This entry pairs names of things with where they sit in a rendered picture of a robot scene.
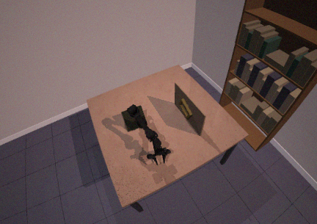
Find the brown flat board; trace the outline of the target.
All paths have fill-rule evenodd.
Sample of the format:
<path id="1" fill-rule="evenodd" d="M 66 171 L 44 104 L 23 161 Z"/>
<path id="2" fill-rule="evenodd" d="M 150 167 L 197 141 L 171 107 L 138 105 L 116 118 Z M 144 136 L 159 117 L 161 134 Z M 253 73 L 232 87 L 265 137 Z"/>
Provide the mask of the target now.
<path id="1" fill-rule="evenodd" d="M 181 109 L 181 107 L 179 105 L 182 98 L 184 98 L 185 102 L 188 104 L 188 106 L 193 114 L 190 118 L 188 118 L 188 119 L 186 118 L 186 119 L 190 122 L 191 126 L 201 136 L 202 132 L 203 132 L 203 126 L 204 126 L 206 115 L 194 103 L 194 101 L 186 94 L 186 92 L 178 85 L 178 83 L 175 82 L 175 105 L 183 113 L 183 110 Z M 183 115 L 184 115 L 184 113 L 183 113 Z"/>

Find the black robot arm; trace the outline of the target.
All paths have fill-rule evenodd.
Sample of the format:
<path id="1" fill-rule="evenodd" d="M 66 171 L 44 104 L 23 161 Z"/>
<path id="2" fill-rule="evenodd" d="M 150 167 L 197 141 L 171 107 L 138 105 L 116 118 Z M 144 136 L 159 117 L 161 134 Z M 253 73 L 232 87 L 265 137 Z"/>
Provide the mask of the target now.
<path id="1" fill-rule="evenodd" d="M 141 118 L 141 115 L 139 114 L 139 109 L 136 107 L 136 105 L 131 105 L 129 108 L 127 108 L 127 112 L 131 117 L 136 119 L 136 124 L 138 125 L 138 127 L 140 129 L 144 129 L 147 139 L 149 139 L 150 142 L 152 141 L 153 146 L 156 147 L 156 153 L 159 156 L 164 155 L 164 153 L 167 152 L 167 149 L 161 147 L 161 140 L 157 138 L 157 133 L 147 127 L 147 121 L 144 118 Z"/>

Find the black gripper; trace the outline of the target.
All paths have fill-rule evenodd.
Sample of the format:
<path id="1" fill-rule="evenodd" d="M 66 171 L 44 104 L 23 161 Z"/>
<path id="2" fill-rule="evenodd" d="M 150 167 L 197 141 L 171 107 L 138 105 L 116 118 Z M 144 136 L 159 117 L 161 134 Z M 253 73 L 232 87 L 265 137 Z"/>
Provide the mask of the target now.
<path id="1" fill-rule="evenodd" d="M 155 163 L 158 165 L 158 162 L 157 162 L 156 157 L 155 157 L 155 156 L 158 156 L 157 153 L 156 153 L 156 147 L 153 146 L 153 148 L 154 148 L 154 153 L 155 153 L 155 154 L 153 154 L 153 155 L 152 155 L 152 154 L 148 154 L 148 155 L 147 155 L 147 158 L 148 158 L 148 159 L 153 159 L 153 160 L 155 161 Z M 167 149 L 167 152 L 164 153 L 164 155 L 162 155 L 162 156 L 163 156 L 164 164 L 165 164 L 166 155 L 167 155 L 167 154 L 170 154 L 170 153 L 171 153 L 171 150 Z"/>

